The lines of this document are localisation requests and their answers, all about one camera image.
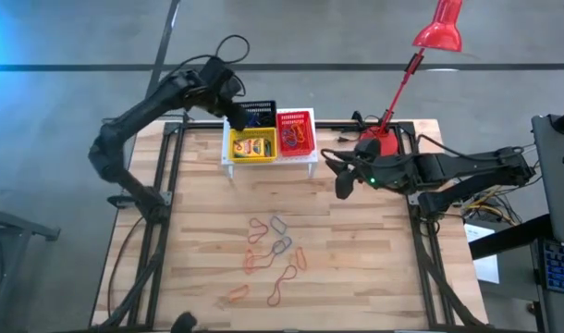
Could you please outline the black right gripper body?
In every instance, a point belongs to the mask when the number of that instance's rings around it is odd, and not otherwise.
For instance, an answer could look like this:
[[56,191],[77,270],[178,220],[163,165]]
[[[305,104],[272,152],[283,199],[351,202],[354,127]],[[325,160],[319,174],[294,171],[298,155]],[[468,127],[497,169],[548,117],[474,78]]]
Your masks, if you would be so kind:
[[373,161],[362,157],[353,160],[353,176],[361,183],[394,192],[405,191],[404,157],[378,156]]

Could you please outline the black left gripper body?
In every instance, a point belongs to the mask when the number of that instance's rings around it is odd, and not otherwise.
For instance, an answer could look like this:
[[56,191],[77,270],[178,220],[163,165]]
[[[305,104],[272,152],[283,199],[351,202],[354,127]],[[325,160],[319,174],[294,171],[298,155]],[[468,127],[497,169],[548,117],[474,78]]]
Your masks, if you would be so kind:
[[216,89],[202,86],[199,88],[199,108],[214,116],[243,116],[244,110],[233,102],[233,98],[242,90],[238,85]]

